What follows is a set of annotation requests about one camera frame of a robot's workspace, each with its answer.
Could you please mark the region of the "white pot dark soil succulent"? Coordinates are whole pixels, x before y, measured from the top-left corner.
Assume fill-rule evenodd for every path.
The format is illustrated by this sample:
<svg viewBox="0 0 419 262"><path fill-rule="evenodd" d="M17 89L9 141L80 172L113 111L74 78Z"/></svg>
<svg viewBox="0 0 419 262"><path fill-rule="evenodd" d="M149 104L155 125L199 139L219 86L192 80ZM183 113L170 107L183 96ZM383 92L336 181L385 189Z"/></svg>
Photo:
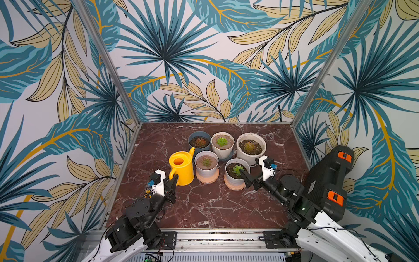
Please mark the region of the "white pot dark soil succulent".
<svg viewBox="0 0 419 262"><path fill-rule="evenodd" d="M224 182L229 189L241 191L246 187L241 171L251 172L251 168L245 160L232 158L226 163Z"/></svg>

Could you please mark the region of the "yellow watering can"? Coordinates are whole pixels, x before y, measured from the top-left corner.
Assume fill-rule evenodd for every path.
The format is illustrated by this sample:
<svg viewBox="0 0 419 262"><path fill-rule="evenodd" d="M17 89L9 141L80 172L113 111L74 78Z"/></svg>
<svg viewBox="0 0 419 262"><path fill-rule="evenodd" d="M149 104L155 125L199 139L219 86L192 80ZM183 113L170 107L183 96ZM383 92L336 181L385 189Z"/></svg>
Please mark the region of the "yellow watering can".
<svg viewBox="0 0 419 262"><path fill-rule="evenodd" d="M169 180L178 175L177 185L187 186L193 182L195 175L193 169L193 156L195 148L191 147L189 151L178 151L169 157L171 171Z"/></svg>

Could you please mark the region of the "large white round pot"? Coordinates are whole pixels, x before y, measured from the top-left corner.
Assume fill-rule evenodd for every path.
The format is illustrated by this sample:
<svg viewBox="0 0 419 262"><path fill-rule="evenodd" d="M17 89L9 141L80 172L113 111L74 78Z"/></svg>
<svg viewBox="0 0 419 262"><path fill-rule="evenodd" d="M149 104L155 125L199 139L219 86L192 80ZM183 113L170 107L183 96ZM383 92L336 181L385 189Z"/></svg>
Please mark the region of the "large white round pot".
<svg viewBox="0 0 419 262"><path fill-rule="evenodd" d="M267 148L265 140L254 133L240 135L236 141L236 146L236 157L244 160L251 167L258 165L256 159L263 156Z"/></svg>

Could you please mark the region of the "white pot pink soil succulent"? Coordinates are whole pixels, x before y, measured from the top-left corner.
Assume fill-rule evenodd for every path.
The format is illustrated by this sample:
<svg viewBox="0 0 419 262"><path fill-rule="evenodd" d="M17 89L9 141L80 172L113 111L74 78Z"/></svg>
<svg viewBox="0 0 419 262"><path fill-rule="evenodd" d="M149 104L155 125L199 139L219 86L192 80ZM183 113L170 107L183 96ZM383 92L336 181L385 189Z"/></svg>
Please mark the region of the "white pot pink soil succulent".
<svg viewBox="0 0 419 262"><path fill-rule="evenodd" d="M196 177L204 184L214 183L219 177L219 158L212 151L202 151L195 157Z"/></svg>

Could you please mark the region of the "white ribbed pot green succulent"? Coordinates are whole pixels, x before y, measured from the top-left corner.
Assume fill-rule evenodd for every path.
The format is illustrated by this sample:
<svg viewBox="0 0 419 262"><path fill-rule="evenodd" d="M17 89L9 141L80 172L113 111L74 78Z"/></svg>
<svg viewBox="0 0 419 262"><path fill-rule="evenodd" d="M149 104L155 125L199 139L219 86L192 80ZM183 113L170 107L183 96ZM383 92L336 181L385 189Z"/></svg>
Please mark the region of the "white ribbed pot green succulent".
<svg viewBox="0 0 419 262"><path fill-rule="evenodd" d="M234 144L233 136L227 132L218 132L211 139L212 150L221 161L227 161L232 157Z"/></svg>

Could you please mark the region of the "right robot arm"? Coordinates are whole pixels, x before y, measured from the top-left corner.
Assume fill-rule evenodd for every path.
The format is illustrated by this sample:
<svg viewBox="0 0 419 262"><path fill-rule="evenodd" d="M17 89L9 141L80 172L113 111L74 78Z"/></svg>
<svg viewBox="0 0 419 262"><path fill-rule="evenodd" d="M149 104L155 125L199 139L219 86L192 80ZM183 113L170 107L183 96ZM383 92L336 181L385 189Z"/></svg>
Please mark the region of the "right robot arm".
<svg viewBox="0 0 419 262"><path fill-rule="evenodd" d="M344 178L352 170L355 153L337 146L311 168L304 186L291 175L275 178L278 168L272 158L256 162L261 174L240 173L247 188L263 188L287 209L288 222L279 231L260 237L267 248L300 248L328 262L401 262L394 253L385 253L364 242L357 231L339 224L347 207Z"/></svg>

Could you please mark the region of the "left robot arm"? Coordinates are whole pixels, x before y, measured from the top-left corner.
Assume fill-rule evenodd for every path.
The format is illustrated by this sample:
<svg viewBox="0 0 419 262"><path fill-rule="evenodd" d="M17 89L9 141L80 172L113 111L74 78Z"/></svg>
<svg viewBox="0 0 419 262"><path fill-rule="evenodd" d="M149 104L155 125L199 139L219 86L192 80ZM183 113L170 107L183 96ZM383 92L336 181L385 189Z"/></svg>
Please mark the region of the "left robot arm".
<svg viewBox="0 0 419 262"><path fill-rule="evenodd" d="M151 192L126 207L124 214L109 227L97 247L86 255L84 262L125 262L149 248L161 247L163 233L156 219L167 203L176 203L179 176L156 170L147 189Z"/></svg>

